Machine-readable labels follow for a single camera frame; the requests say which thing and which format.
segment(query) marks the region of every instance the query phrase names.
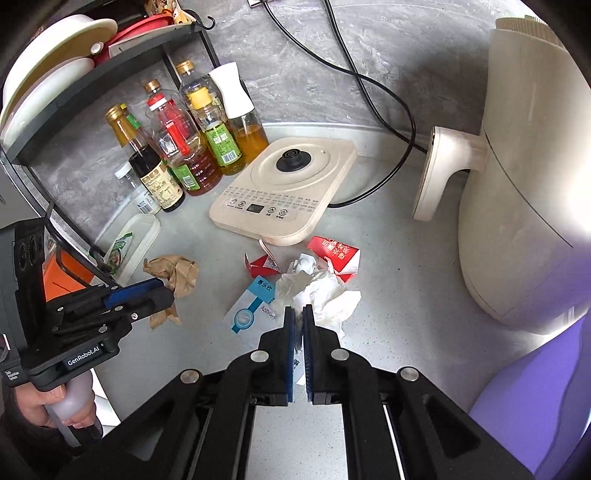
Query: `torn red packaging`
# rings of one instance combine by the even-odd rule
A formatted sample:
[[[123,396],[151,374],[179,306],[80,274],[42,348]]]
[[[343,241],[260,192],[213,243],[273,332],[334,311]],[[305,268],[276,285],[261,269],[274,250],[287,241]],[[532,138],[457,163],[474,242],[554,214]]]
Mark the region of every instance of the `torn red packaging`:
[[[277,265],[277,260],[273,257],[273,254],[265,245],[262,240],[259,240],[261,248],[266,252],[261,258],[257,258],[255,261],[250,262],[246,254],[244,254],[244,263],[246,268],[251,273],[252,278],[269,277],[271,275],[277,275],[281,273],[281,268]]]
[[[345,283],[359,271],[361,257],[359,248],[323,236],[312,237],[308,248],[319,258],[329,260],[335,269],[335,274]]]

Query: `label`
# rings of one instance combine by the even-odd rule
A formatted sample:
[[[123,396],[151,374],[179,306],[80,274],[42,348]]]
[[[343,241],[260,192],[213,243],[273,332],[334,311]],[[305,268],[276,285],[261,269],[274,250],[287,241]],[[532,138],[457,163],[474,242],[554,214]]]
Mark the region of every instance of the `label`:
[[[83,352],[76,353],[71,357],[63,359],[61,362],[68,370],[74,370],[78,366],[89,362],[94,357],[99,356],[102,352],[103,350],[101,350],[97,343],[96,345],[88,347],[88,349]]]
[[[140,123],[138,122],[138,119],[136,119],[136,117],[133,116],[132,113],[127,114],[127,120],[129,120],[129,123],[131,124],[132,127],[134,127],[136,130],[141,127]]]
[[[205,132],[212,153],[221,167],[234,163],[242,156],[242,152],[230,135],[226,125],[219,124]]]
[[[178,151],[176,144],[174,143],[170,134],[166,133],[158,139],[158,145],[162,148],[162,151],[167,157],[171,157]]]
[[[173,172],[174,176],[178,178],[178,180],[189,192],[194,192],[195,190],[200,189],[197,180],[195,180],[195,177],[193,177],[193,174],[189,170],[188,166],[181,165],[180,167],[173,167]]]
[[[140,190],[140,193],[134,198],[134,202],[139,211],[149,215],[158,213],[160,205],[156,199],[150,195],[150,192],[142,186],[139,186],[138,190]]]
[[[182,153],[182,155],[189,155],[191,153],[191,149],[187,145],[183,135],[181,134],[178,126],[172,121],[169,120],[166,122],[166,130],[168,134],[172,137],[174,144],[177,146],[178,150]]]
[[[174,180],[163,161],[140,180],[162,208],[172,207],[183,196],[183,189]]]

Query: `red label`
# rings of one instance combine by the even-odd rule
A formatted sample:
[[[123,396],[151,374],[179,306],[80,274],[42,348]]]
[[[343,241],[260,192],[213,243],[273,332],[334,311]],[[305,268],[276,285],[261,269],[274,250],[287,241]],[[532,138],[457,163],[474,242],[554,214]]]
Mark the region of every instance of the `red label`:
[[[320,258],[330,258],[336,272],[342,271],[359,251],[359,248],[322,236],[312,237],[312,240],[308,243],[308,248]]]

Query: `glass bottle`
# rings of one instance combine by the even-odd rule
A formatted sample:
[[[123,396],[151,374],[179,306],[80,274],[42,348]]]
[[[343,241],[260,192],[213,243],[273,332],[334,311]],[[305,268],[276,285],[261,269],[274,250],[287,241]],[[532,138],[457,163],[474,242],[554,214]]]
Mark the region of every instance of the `glass bottle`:
[[[255,106],[240,84],[235,62],[226,63],[212,70],[209,75],[222,92],[228,127],[248,165],[269,146]]]
[[[105,118],[113,129],[119,145],[129,154],[129,163],[134,172],[158,200],[162,210],[176,210],[184,202],[185,194],[156,150],[127,120],[120,105],[111,108],[105,114]]]
[[[222,113],[213,104],[207,88],[201,87],[189,93],[189,100],[195,109],[195,116],[199,127],[207,137],[209,147],[216,157],[217,163],[224,175],[235,175],[244,169],[245,163],[242,152],[228,126],[223,121]]]
[[[209,95],[212,98],[212,103],[217,105],[220,108],[222,113],[223,122],[227,120],[226,118],[226,111],[223,108],[223,103],[221,101],[222,94],[217,89],[215,82],[211,79],[209,75],[199,75],[195,71],[195,65],[191,60],[185,60],[182,63],[176,65],[177,73],[181,79],[181,92],[184,96],[185,103],[187,107],[189,107],[189,111],[194,116],[194,107],[189,100],[189,93],[193,93],[196,90],[199,90],[202,87],[205,87],[209,92]]]
[[[152,194],[148,191],[145,185],[138,178],[137,174],[133,171],[131,163],[128,161],[115,172],[115,177],[118,180],[125,179],[128,188],[130,187],[131,200],[135,203],[136,207],[141,213],[147,213],[149,215],[156,215],[160,210],[161,206],[156,201]]]

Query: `purple object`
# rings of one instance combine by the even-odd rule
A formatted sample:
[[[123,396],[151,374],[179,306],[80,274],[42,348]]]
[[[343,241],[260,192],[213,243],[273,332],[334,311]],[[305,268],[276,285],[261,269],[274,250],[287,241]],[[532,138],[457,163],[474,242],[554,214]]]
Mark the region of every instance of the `purple object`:
[[[591,321],[587,315],[501,370],[470,411],[537,480],[556,475],[589,425]]]

